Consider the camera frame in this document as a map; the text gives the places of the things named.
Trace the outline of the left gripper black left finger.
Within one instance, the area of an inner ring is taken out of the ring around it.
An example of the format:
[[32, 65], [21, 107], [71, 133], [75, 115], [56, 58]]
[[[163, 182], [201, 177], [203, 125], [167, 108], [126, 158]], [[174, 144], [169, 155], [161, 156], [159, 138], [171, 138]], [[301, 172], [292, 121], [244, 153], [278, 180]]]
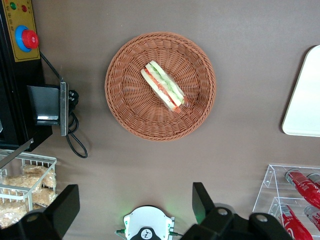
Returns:
[[77, 184], [68, 185], [43, 210], [28, 212], [17, 223], [2, 229], [2, 240], [61, 240], [80, 211]]

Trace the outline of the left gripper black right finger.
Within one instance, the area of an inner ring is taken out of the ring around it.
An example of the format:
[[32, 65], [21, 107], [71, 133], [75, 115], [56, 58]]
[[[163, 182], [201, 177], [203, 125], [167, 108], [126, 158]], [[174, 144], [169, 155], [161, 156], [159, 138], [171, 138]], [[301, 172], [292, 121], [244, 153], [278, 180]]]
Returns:
[[201, 182], [192, 184], [192, 209], [197, 223], [183, 240], [291, 240], [292, 237], [267, 213], [252, 213], [244, 219], [229, 208], [216, 206]]

